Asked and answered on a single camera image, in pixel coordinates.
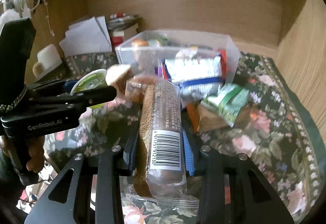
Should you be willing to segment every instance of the screw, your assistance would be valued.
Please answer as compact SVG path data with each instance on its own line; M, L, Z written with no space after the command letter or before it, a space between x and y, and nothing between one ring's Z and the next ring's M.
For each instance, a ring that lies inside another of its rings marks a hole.
M74 156L74 159L75 159L75 160L81 160L83 157L84 157L83 154L78 153L78 154L76 154L76 155Z
M114 146L112 146L111 150L112 150L113 152L120 151L120 150L121 150L121 146L120 146L120 145L114 145Z
M207 146L207 145L202 145L201 149L204 152L209 152L211 150L211 147L210 146Z
M244 154L244 153L239 153L238 157L240 160L247 160L247 158L248 158L247 154Z

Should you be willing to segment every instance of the barcode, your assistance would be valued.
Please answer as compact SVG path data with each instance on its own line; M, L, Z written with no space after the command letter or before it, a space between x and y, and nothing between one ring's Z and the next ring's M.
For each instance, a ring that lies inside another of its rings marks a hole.
M149 168L181 170L180 133L153 130Z

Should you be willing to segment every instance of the white mug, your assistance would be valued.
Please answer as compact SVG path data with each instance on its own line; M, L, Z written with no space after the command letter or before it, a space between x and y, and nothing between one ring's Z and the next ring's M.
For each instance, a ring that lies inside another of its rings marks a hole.
M62 63L54 44L50 44L37 53L37 62L33 66L35 77L47 71L52 71Z

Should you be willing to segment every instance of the green snack package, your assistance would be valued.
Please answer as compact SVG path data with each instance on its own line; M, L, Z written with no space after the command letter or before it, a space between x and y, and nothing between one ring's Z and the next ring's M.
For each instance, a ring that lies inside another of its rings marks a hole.
M217 96L208 96L201 101L201 104L217 113L230 127L233 127L241 108L248 102L248 95L249 90L237 84L227 83Z

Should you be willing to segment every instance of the plastic storage box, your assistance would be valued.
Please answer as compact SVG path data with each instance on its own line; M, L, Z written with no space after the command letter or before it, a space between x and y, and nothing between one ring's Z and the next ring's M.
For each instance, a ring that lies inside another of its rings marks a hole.
M167 38L167 46L163 48L150 46L134 48L132 42L135 38L146 41ZM219 54L218 50L224 49L227 55L226 82L233 81L240 52L228 35L185 30L147 30L120 44L115 50L120 64L136 65L137 60L141 59L144 64L143 68L133 66L134 74L138 74L141 72L153 73L160 60L174 58L180 50L186 49L190 45L209 46L213 49L198 49L197 54L202 57L215 57Z

